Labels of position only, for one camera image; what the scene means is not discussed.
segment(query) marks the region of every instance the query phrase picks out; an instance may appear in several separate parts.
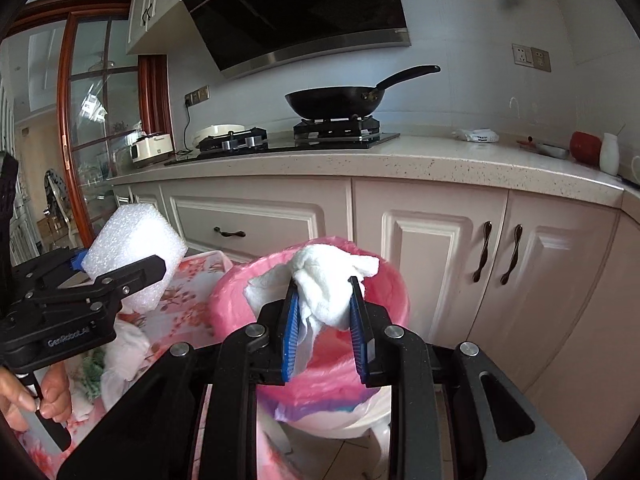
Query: black frying pan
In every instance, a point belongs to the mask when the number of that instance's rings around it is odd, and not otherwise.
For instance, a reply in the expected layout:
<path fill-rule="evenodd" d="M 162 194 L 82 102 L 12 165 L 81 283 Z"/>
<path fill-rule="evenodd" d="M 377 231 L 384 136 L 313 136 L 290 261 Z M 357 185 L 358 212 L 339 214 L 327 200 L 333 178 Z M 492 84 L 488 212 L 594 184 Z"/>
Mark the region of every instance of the black frying pan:
<path fill-rule="evenodd" d="M 369 86 L 313 88 L 288 94 L 286 99 L 293 111 L 305 119 L 367 117 L 378 108 L 385 90 L 390 86 L 439 71 L 440 67 L 436 65 L 414 66 L 393 74 L 378 83 L 375 88 Z"/>

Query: white cup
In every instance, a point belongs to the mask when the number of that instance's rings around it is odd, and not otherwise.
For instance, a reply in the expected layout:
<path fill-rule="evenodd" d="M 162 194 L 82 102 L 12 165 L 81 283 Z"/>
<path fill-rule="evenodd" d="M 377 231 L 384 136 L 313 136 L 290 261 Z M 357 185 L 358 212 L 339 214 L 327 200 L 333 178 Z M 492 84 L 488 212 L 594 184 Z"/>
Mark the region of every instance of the white cup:
<path fill-rule="evenodd" d="M 640 184 L 640 178 L 638 178 L 638 175 L 640 173 L 636 173 L 636 169 L 634 168 L 635 164 L 636 164 L 636 160 L 640 160 L 640 155 L 636 155 L 633 160 L 631 161 L 631 173 L 634 174 L 634 179 L 636 180 L 636 182 L 638 184 Z"/>

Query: red pot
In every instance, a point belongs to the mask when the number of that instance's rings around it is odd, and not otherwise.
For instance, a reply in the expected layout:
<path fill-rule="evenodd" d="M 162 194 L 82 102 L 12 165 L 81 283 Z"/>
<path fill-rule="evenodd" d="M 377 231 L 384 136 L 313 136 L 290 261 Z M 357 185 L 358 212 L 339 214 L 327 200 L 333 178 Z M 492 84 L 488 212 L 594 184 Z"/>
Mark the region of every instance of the red pot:
<path fill-rule="evenodd" d="M 574 132 L 569 143 L 569 151 L 575 160 L 596 168 L 600 166 L 601 149 L 602 141 L 584 132 Z"/>

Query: brown wooden frame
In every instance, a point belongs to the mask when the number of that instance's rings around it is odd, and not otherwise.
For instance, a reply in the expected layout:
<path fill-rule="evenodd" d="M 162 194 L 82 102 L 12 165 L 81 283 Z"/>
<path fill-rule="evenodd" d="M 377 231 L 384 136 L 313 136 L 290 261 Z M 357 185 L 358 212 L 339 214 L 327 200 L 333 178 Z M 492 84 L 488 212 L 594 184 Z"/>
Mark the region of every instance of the brown wooden frame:
<path fill-rule="evenodd" d="M 37 0 L 24 6 L 7 34 L 10 36 L 39 25 L 66 20 L 58 67 L 56 113 L 66 186 L 78 232 L 86 247 L 91 245 L 95 235 L 80 193 L 69 136 L 69 79 L 76 31 L 78 21 L 83 18 L 128 18 L 130 4 L 131 0 Z M 138 89 L 143 129 L 149 133 L 172 134 L 166 56 L 138 56 Z"/>

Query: screw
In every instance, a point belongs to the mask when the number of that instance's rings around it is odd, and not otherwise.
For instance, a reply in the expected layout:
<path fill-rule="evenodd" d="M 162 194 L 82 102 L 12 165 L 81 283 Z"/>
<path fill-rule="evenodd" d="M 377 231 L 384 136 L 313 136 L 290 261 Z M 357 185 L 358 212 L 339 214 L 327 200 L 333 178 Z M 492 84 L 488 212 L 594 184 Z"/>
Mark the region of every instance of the screw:
<path fill-rule="evenodd" d="M 385 335 L 391 339 L 400 339 L 404 335 L 404 328 L 398 325 L 389 325 L 385 328 Z"/>
<path fill-rule="evenodd" d="M 244 331 L 249 337 L 260 337 L 266 332 L 265 327 L 260 324 L 253 323 Z"/>
<path fill-rule="evenodd" d="M 189 345 L 187 343 L 175 343 L 171 345 L 169 352 L 174 357 L 184 357 L 189 353 Z"/>
<path fill-rule="evenodd" d="M 462 343 L 460 345 L 460 351 L 464 355 L 468 355 L 469 357 L 473 357 L 473 356 L 478 355 L 478 353 L 480 352 L 480 349 L 478 348 L 477 344 L 471 343 L 469 341 L 465 341 L 464 343 Z"/>

